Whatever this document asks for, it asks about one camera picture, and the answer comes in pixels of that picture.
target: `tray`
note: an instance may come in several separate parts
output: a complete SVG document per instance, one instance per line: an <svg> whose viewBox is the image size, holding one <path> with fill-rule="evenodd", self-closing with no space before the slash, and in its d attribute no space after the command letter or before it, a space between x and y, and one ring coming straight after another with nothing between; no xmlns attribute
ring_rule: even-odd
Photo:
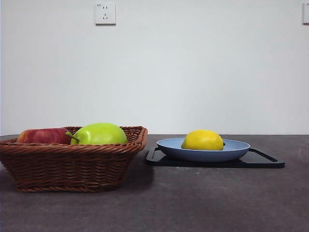
<svg viewBox="0 0 309 232"><path fill-rule="evenodd" d="M284 168L285 162L273 155L249 148L241 158L226 162L195 162L167 157L159 147L152 147L145 162L152 166L166 167L213 167L213 168Z"/></svg>

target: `red apple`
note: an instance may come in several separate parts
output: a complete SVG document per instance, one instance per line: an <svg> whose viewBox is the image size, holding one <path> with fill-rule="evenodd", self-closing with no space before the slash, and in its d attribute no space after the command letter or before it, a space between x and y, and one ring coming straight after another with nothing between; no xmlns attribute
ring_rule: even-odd
<svg viewBox="0 0 309 232"><path fill-rule="evenodd" d="M18 143L30 144L70 144L71 138L66 135L66 128L29 129L22 132Z"/></svg>

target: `plate rim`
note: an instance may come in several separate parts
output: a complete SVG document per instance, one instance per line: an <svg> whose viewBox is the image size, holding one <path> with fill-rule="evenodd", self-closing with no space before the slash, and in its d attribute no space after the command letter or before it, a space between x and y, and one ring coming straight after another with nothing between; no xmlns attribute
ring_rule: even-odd
<svg viewBox="0 0 309 232"><path fill-rule="evenodd" d="M233 140L233 139L223 139L223 141L234 141L234 142L238 142L238 143L243 143L246 144L247 147L246 148L240 148L240 149L235 149L235 150L229 150L229 151L224 151L224 150L194 150L194 149L185 149L185 148L175 148L175 147L169 147L169 146L164 146L164 145L160 145L159 142L161 141L166 141L166 140L173 140L173 139L184 139L184 137L176 137L176 138L167 138L167 139L161 139L158 140L156 142L156 144L158 146L162 146L162 147L166 147L169 149L175 149L175 150L180 150L180 151L194 151L194 152L232 152L232 151L242 151L242 150L246 150L249 149L251 147L251 145L249 143L243 142L243 141L238 141L238 140Z"/></svg>

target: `basket rim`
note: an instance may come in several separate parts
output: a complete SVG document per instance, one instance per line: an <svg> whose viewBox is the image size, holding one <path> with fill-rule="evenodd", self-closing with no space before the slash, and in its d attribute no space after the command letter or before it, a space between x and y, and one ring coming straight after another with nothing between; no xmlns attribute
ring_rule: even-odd
<svg viewBox="0 0 309 232"><path fill-rule="evenodd" d="M128 142L126 144L120 144L120 143L116 143L116 144L103 144L103 145L92 145L92 144L41 144L41 143L29 143L29 144L25 144L25 143L18 143L17 138L13 138L13 139L9 139L9 140L4 140L4 141L0 141L0 146L18 146L18 147L62 147L62 148L81 148L81 147L91 147L91 148L109 148L109 147L132 147L132 146L138 146L140 144L142 144L143 142L145 142L144 140L147 137L148 134L148 130L143 127L143 126L133 126L133 127L120 127L122 129L140 129L139 131L139 136L137 138L137 140L133 141L133 142Z"/></svg>

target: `green pear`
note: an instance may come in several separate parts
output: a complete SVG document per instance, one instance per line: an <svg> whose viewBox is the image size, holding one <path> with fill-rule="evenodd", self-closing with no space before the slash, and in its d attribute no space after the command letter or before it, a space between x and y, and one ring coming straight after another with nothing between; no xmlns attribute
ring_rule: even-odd
<svg viewBox="0 0 309 232"><path fill-rule="evenodd" d="M74 135L66 132L71 137L70 144L126 144L125 132L117 125L107 122L93 123L80 128Z"/></svg>

